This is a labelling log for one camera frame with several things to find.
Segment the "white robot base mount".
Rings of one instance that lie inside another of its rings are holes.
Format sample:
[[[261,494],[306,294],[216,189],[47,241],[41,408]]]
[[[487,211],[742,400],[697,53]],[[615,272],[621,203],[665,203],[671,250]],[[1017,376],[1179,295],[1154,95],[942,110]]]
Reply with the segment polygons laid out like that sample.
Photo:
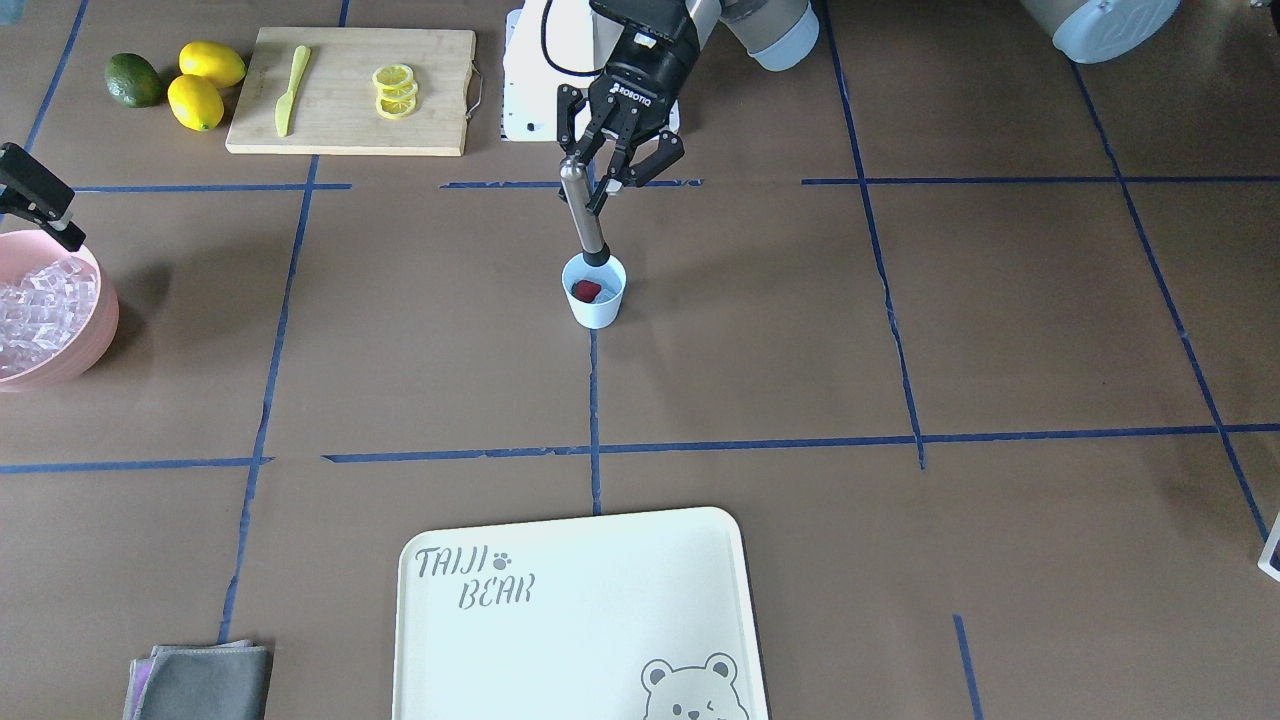
[[[503,132],[513,141],[556,141],[556,91],[588,92],[623,26],[671,38],[695,26],[685,1],[526,1],[508,14],[503,56]]]

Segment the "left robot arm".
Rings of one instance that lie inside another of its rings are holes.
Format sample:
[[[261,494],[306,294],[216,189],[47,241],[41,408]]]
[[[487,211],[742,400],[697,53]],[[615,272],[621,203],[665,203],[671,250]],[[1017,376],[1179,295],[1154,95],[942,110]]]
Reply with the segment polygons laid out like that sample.
[[[1078,64],[1116,59],[1161,29],[1175,1],[1025,1],[1053,46]],[[712,33],[728,29],[771,72],[788,70],[817,44],[810,1],[591,1],[620,27],[586,88],[557,92],[556,140],[564,151],[561,197],[596,217],[607,199],[643,187],[684,155],[669,113]]]

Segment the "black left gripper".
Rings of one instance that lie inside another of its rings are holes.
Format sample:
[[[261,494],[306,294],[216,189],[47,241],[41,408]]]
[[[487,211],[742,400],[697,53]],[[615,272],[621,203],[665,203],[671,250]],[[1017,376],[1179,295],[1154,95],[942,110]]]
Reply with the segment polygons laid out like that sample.
[[[680,26],[663,37],[643,26],[623,26],[604,69],[588,92],[572,85],[556,91],[556,140],[564,158],[585,167],[613,140],[613,152],[590,195],[598,217],[607,199],[623,187],[644,187],[685,155],[678,127],[671,122],[678,94],[701,51],[696,26]],[[579,115],[590,119],[579,129]],[[655,149],[634,159],[636,146],[655,138]]]

